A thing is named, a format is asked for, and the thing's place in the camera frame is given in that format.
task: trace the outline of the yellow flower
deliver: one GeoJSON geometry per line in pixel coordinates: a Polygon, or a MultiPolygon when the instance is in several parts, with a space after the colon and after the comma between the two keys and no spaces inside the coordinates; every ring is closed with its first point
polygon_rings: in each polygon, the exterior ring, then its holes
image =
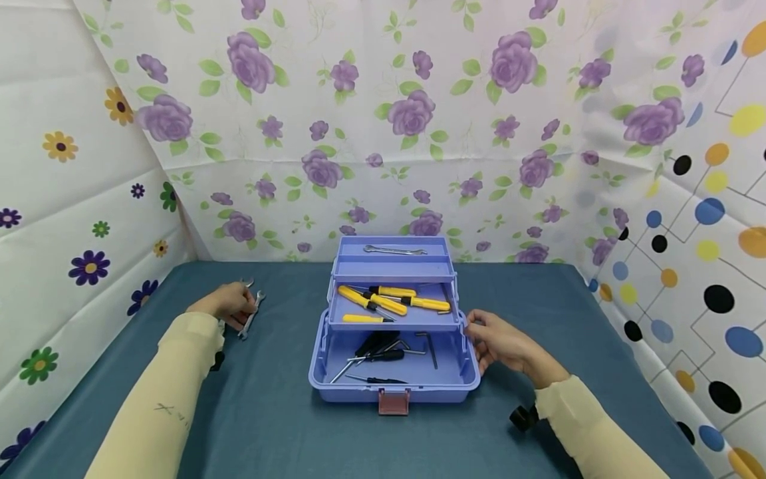
{"type": "Polygon", "coordinates": [[[62,163],[74,159],[74,153],[79,150],[74,144],[74,138],[65,136],[62,132],[45,133],[43,148],[48,151],[48,158],[55,158],[62,163]]]}
{"type": "Polygon", "coordinates": [[[103,102],[103,105],[110,112],[109,118],[112,121],[119,121],[122,126],[125,126],[126,123],[133,123],[133,110],[130,109],[123,91],[119,87],[114,87],[114,90],[107,88],[106,95],[109,98],[103,102]]]}

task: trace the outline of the black dot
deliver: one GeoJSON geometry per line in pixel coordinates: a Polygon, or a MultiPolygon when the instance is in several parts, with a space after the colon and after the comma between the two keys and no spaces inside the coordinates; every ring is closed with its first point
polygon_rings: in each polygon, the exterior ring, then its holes
{"type": "Polygon", "coordinates": [[[668,240],[662,235],[652,238],[652,249],[655,253],[664,253],[668,248],[668,240]]]}
{"type": "Polygon", "coordinates": [[[628,321],[625,323],[625,336],[634,343],[643,339],[641,328],[638,327],[638,323],[635,321],[628,321]]]}
{"type": "Polygon", "coordinates": [[[726,286],[708,286],[702,297],[705,298],[705,306],[713,313],[725,314],[734,309],[734,295],[726,286]]]}
{"type": "Polygon", "coordinates": [[[711,382],[708,386],[708,394],[723,412],[737,414],[742,410],[742,400],[739,398],[739,394],[725,382],[711,382]]]}
{"type": "Polygon", "coordinates": [[[673,172],[678,176],[685,175],[690,169],[692,169],[692,157],[689,155],[681,155],[673,163],[673,172]]]}

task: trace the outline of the toolbox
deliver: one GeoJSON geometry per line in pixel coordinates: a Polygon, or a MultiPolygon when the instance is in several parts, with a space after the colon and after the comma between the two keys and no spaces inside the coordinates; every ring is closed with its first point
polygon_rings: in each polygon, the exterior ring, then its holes
{"type": "Polygon", "coordinates": [[[344,236],[332,265],[327,303],[309,368],[309,383],[325,401],[377,402],[382,415],[406,415],[411,402],[462,402],[478,387],[479,365],[463,334],[466,317],[458,308],[457,273],[446,238],[344,236]],[[385,295],[392,287],[413,290],[415,297],[385,295]],[[406,314],[382,307],[386,300],[407,304],[406,314]],[[418,307],[414,304],[425,303],[418,300],[444,307],[418,307]],[[366,342],[372,344],[371,335],[385,344],[356,356],[366,342]],[[393,351],[386,353],[382,348],[391,344],[393,351]],[[367,359],[349,361],[365,354],[367,359]]]}

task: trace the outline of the metal tool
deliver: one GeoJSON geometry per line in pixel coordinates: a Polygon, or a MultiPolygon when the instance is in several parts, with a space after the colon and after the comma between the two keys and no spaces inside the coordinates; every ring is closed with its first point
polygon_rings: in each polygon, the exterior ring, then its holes
{"type": "Polygon", "coordinates": [[[367,244],[365,246],[365,253],[389,253],[389,254],[405,254],[407,256],[418,256],[419,254],[428,254],[428,251],[424,249],[419,250],[400,250],[396,248],[380,248],[373,244],[367,244]]]}

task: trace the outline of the green flower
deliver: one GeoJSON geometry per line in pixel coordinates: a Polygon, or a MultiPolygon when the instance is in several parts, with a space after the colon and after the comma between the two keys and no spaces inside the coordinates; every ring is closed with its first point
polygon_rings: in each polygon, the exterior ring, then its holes
{"type": "Polygon", "coordinates": [[[23,371],[18,378],[29,385],[35,384],[38,379],[43,382],[50,371],[56,370],[58,366],[56,359],[58,359],[58,353],[54,353],[50,346],[46,346],[42,351],[35,349],[29,359],[21,363],[23,371]]]}
{"type": "Polygon", "coordinates": [[[173,185],[168,182],[162,184],[165,189],[164,192],[159,194],[159,199],[162,200],[162,209],[169,209],[170,212],[175,213],[175,208],[178,204],[178,199],[175,197],[175,190],[173,185]]]}

